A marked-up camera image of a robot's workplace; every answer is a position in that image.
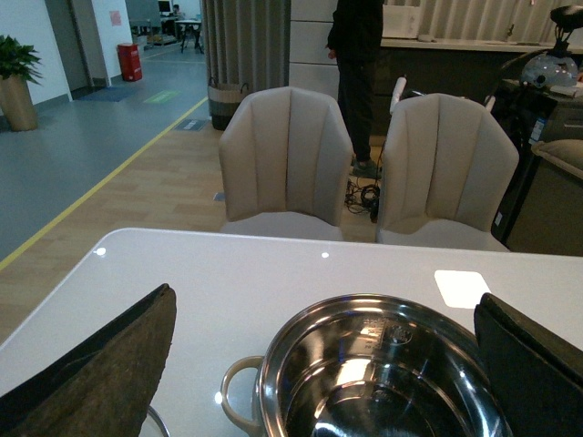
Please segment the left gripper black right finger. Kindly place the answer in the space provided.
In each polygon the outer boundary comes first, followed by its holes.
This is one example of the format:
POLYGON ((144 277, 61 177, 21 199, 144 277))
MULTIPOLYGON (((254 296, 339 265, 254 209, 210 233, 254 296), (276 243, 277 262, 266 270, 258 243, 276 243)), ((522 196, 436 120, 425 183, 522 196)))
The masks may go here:
POLYGON ((582 350, 492 293, 474 312, 480 356, 515 436, 582 434, 582 350))

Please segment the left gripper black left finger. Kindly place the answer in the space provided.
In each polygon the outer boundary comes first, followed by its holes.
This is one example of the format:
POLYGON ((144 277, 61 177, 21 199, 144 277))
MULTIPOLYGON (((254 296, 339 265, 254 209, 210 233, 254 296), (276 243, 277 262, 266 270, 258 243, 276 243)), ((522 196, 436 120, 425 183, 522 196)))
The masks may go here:
POLYGON ((167 284, 1 398, 4 436, 138 436, 169 356, 167 284))

